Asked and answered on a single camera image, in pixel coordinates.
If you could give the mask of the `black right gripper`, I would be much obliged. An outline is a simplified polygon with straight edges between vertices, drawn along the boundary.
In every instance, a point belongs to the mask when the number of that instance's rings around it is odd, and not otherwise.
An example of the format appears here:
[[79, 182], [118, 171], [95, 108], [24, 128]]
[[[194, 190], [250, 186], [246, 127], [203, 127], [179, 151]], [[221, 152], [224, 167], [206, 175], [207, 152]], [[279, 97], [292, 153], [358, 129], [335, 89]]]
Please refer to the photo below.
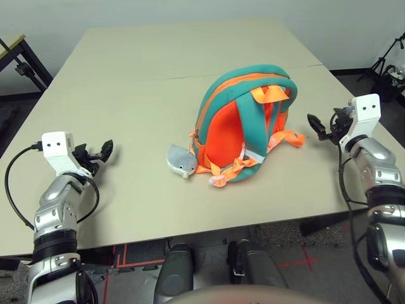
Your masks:
[[311, 128], [317, 133], [320, 141], [331, 141], [338, 143], [344, 135], [347, 134], [350, 128], [350, 119], [343, 118], [349, 117], [350, 108], [334, 108], [333, 109], [338, 118], [332, 117], [330, 120], [330, 133], [326, 133], [325, 126], [321, 123], [320, 119], [315, 115], [308, 115], [308, 122]]

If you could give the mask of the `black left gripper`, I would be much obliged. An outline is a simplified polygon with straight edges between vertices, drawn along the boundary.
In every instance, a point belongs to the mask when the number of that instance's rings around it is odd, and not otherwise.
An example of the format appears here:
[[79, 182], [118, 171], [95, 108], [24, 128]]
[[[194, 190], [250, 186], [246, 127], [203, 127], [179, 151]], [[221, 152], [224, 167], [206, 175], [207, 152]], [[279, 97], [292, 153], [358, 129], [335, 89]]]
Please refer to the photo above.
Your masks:
[[86, 144], [80, 144], [75, 147], [75, 152], [73, 155], [81, 167], [88, 170], [91, 174], [97, 174], [99, 164], [96, 163], [96, 161], [107, 161], [112, 152], [113, 140], [110, 139], [103, 144], [101, 153], [88, 153], [86, 150]]

